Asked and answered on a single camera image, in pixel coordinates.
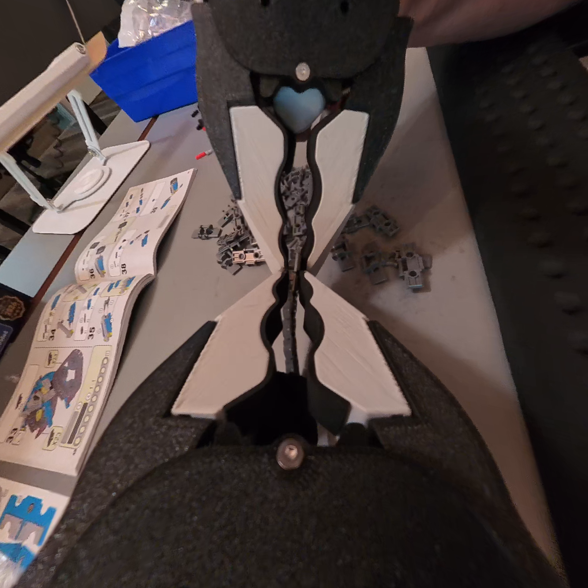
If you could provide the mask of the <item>person's right forearm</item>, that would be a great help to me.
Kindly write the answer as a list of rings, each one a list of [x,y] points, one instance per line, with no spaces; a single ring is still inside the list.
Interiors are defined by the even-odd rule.
[[[399,16],[413,20],[409,47],[489,40],[521,31],[579,1],[399,1]]]

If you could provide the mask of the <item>pile of small coloured bricks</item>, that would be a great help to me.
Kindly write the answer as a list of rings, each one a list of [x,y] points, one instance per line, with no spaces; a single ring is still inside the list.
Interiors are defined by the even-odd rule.
[[[191,114],[192,118],[196,119],[197,125],[196,125],[196,130],[198,131],[202,131],[203,133],[206,133],[206,126],[204,124],[203,118],[201,116],[201,112],[199,108],[196,108],[192,114]],[[206,158],[208,156],[210,156],[213,153],[213,149],[205,149],[204,151],[199,152],[196,156],[195,156],[195,160],[201,160],[203,158]]]

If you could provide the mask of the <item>blue sticker sheet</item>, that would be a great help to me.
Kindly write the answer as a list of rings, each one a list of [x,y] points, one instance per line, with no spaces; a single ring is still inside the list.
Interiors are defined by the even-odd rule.
[[[1,565],[22,573],[62,518],[68,496],[1,478]]]

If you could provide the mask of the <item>white book stand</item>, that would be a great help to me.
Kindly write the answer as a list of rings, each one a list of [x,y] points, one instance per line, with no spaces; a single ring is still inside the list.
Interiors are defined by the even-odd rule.
[[[91,40],[75,42],[57,55],[29,84],[1,105],[1,165],[43,212],[32,226],[35,233],[73,235],[99,214],[129,173],[149,150],[147,140],[102,149],[88,110],[77,91],[82,78],[107,54],[101,32]],[[67,96],[85,139],[90,160],[47,200],[9,154],[18,140],[31,130],[60,99]]]

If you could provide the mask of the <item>grey desk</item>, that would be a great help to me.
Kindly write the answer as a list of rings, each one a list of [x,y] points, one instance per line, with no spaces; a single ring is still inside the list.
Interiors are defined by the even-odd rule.
[[[47,291],[1,359],[1,410],[22,373],[49,297],[75,280],[75,262],[113,217],[130,187],[188,168],[197,174],[185,205],[158,249],[158,273],[138,298],[100,435],[141,382],[207,320],[265,280],[266,266],[232,276],[220,269],[211,241],[192,239],[216,223],[230,198],[224,174],[192,117],[196,105],[162,114],[146,134],[151,148],[79,242],[73,236],[23,236],[1,266],[1,282],[33,296]],[[449,389],[492,452],[518,513],[564,576],[545,493],[506,359],[472,223],[463,197],[426,49],[409,49],[399,121],[360,201],[377,204],[401,227],[401,241],[432,256],[429,285],[408,291],[395,277],[373,286],[358,269],[342,273],[327,258],[318,279],[380,322]]]

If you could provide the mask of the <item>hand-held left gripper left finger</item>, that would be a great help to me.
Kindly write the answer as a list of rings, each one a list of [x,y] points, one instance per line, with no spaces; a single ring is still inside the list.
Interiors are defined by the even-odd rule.
[[[270,275],[227,308],[199,354],[173,407],[175,416],[217,419],[275,373],[273,344],[283,330],[286,271]]]

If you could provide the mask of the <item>blue storage bin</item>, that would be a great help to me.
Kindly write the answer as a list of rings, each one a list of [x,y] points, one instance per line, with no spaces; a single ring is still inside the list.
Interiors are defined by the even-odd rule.
[[[196,103],[194,23],[134,47],[120,48],[115,40],[90,76],[134,122]]]

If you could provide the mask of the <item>clear plastic bags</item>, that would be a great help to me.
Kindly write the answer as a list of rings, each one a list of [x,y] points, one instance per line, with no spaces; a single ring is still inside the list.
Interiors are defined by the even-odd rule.
[[[129,48],[192,19],[193,1],[123,1],[118,45]]]

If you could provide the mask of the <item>pile of grey track links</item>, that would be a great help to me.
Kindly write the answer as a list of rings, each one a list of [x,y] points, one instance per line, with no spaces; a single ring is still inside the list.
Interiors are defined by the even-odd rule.
[[[288,249],[289,268],[295,268],[296,256],[301,253],[306,239],[305,211],[311,202],[313,180],[308,165],[293,168],[283,173],[280,182],[281,197],[288,214],[288,221],[283,228]],[[256,266],[265,259],[236,201],[224,211],[219,221],[222,234],[217,241],[217,263],[232,275],[244,266]],[[374,234],[391,238],[399,232],[398,223],[383,209],[372,205],[360,214],[352,213],[345,223],[341,234],[330,250],[331,257],[337,262],[342,272],[356,267],[354,253],[348,237],[363,229],[370,229]],[[419,254],[412,243],[401,244],[395,249],[384,251],[377,243],[364,246],[359,256],[361,271],[373,285],[387,281],[386,268],[398,271],[411,290],[420,290],[424,286],[423,272],[432,267],[428,255]]]

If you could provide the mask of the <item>robot kit box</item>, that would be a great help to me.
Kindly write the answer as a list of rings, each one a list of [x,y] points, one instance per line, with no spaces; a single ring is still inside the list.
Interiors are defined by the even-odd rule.
[[[33,298],[1,283],[1,357],[22,330]]]

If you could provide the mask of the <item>black partition panel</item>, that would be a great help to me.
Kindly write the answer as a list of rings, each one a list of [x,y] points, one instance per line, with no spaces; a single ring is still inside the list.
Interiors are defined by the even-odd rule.
[[[1,1],[1,104],[73,43],[120,16],[122,1]]]

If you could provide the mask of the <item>instruction booklet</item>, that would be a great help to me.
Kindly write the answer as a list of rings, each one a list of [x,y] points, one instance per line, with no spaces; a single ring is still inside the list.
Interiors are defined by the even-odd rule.
[[[131,187],[45,305],[1,417],[1,461],[77,475],[118,370],[138,295],[197,170]]]

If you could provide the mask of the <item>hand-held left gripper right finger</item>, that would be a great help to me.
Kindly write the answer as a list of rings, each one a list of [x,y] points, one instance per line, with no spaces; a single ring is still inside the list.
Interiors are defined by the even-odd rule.
[[[368,318],[307,271],[300,274],[299,294],[310,340],[306,378],[315,420],[340,435],[348,424],[411,416]]]

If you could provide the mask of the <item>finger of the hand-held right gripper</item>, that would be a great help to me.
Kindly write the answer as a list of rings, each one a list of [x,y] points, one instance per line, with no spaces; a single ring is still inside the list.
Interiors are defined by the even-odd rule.
[[[368,124],[369,114],[343,109],[321,113],[303,132],[313,191],[305,217],[301,271],[319,272],[355,208],[353,198]]]
[[[231,107],[230,120],[239,176],[239,208],[271,272],[285,268],[283,217],[278,181],[288,154],[281,123],[260,107]]]

